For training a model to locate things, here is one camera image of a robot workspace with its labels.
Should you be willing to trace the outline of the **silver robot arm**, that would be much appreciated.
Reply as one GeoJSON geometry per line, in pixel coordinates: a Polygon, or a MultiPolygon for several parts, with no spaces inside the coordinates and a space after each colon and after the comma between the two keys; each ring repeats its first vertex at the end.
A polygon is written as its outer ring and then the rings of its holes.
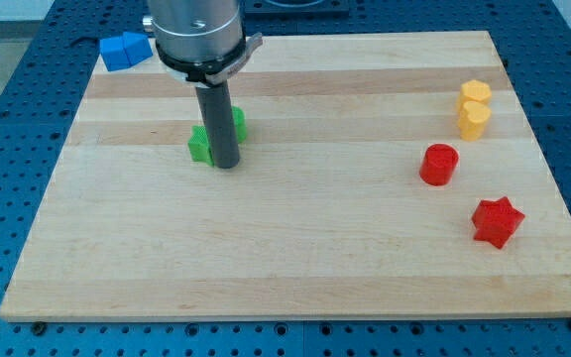
{"type": "Polygon", "coordinates": [[[238,0],[149,0],[145,20],[160,60],[181,81],[220,85],[238,73],[263,44],[248,37],[238,0]]]}

